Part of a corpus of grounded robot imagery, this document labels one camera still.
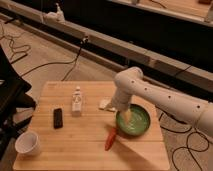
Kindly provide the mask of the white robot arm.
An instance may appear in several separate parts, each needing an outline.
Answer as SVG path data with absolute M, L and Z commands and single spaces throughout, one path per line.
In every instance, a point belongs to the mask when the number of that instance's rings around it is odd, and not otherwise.
M 116 90 L 108 108 L 126 111 L 132 96 L 141 97 L 182 119 L 213 138 L 213 103 L 187 94 L 162 88 L 143 80 L 143 72 L 131 67 L 116 74 Z

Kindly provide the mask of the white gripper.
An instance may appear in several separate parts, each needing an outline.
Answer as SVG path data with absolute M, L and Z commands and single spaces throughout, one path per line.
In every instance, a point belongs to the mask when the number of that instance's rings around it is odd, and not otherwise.
M 120 112 L 125 111 L 122 116 L 124 121 L 128 123 L 131 119 L 131 111 L 128 110 L 128 108 L 130 107 L 130 102 L 130 98 L 121 98 L 113 96 L 110 102 L 106 105 L 105 109 L 108 110 L 115 108 L 117 111 Z

